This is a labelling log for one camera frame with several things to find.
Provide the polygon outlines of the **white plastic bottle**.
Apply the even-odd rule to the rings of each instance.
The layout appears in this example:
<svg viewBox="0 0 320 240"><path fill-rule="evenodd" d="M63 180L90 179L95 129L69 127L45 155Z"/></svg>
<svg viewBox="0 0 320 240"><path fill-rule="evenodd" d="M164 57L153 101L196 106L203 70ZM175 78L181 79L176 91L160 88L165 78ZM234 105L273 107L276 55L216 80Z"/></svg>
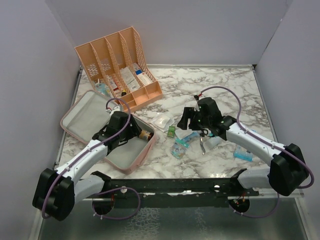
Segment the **white plastic bottle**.
<svg viewBox="0 0 320 240"><path fill-rule="evenodd" d="M215 148L217 145L219 145L222 142L222 139L218 136L214 136L214 137L210 137L207 141L206 141L206 147L208 149L213 149Z"/></svg>

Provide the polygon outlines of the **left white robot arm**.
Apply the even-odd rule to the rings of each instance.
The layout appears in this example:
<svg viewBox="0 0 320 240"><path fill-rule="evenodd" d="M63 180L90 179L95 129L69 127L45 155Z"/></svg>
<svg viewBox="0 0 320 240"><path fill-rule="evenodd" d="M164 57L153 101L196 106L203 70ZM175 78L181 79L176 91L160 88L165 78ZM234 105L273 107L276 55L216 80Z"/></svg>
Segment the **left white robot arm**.
<svg viewBox="0 0 320 240"><path fill-rule="evenodd" d="M101 198L106 197L111 190L108 183L110 178L98 172L84 179L84 174L141 132L142 129L131 113L115 111L108 124L95 133L87 146L72 160L57 169L46 168L41 172L32 205L41 211L43 219L52 217L63 221L76 203L95 194Z"/></svg>

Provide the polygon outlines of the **brown medicine bottle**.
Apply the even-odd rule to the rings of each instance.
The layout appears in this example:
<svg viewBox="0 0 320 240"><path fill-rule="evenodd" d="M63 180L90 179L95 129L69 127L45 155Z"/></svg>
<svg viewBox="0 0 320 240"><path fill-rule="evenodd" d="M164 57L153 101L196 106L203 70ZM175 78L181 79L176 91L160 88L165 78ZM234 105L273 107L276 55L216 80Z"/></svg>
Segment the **brown medicine bottle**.
<svg viewBox="0 0 320 240"><path fill-rule="evenodd" d="M142 140L150 141L153 136L154 136L153 132L143 129L138 137Z"/></svg>

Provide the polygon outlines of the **alcohol wipes bag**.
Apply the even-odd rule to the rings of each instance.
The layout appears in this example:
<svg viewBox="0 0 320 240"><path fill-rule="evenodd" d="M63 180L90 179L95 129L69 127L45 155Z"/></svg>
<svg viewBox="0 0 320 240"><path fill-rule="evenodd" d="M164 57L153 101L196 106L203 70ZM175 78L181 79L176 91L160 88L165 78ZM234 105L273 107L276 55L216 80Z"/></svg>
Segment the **alcohol wipes bag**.
<svg viewBox="0 0 320 240"><path fill-rule="evenodd" d="M193 131L192 133L190 133L187 136L181 137L179 138L179 140L182 140L185 143L191 143L192 141L194 141L196 138L199 138L199 134L196 131Z"/></svg>

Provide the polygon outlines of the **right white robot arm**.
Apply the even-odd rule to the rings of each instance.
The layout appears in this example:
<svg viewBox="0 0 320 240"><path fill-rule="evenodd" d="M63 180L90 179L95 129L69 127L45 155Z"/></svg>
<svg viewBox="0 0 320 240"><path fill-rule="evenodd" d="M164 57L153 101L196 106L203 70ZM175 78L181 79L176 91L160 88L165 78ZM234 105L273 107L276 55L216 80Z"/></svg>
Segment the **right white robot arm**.
<svg viewBox="0 0 320 240"><path fill-rule="evenodd" d="M197 105L183 109L178 128L212 133L243 147L267 164L267 168L246 169L237 174L237 179L229 184L234 195L240 196L250 188L270 188L280 195L289 196L308 178L309 172L297 145L285 146L240 127L234 117L223 116L216 101L210 97L200 99Z"/></svg>

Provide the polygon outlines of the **black handled scissors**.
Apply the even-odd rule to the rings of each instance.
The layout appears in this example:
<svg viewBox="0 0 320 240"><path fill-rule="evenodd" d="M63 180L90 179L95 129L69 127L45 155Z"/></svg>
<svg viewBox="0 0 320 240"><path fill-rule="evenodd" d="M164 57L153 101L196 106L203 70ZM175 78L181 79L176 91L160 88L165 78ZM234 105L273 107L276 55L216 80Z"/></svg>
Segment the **black handled scissors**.
<svg viewBox="0 0 320 240"><path fill-rule="evenodd" d="M205 146L204 146L204 139L207 135L208 135L208 131L206 129L203 128L200 130L200 132L199 132L199 145L201 148L202 155L205 155L205 153L206 153Z"/></svg>

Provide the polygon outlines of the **white gauze pack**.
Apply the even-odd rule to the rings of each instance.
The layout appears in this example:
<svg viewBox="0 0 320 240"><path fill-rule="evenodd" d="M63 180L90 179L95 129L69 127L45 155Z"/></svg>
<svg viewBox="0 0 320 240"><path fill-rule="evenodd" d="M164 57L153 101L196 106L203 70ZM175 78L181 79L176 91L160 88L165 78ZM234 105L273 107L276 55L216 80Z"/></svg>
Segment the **white gauze pack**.
<svg viewBox="0 0 320 240"><path fill-rule="evenodd" d="M159 113L152 120L152 124L159 129L165 129L171 120L172 119L166 114Z"/></svg>

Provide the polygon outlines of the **small green box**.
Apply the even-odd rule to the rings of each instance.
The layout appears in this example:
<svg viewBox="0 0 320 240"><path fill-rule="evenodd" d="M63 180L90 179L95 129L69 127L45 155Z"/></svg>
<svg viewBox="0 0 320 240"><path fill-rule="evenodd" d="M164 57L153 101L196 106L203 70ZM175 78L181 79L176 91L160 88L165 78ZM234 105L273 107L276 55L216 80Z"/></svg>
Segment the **small green box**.
<svg viewBox="0 0 320 240"><path fill-rule="evenodd" d="M168 127L167 136L173 138L175 136L176 127L171 125Z"/></svg>

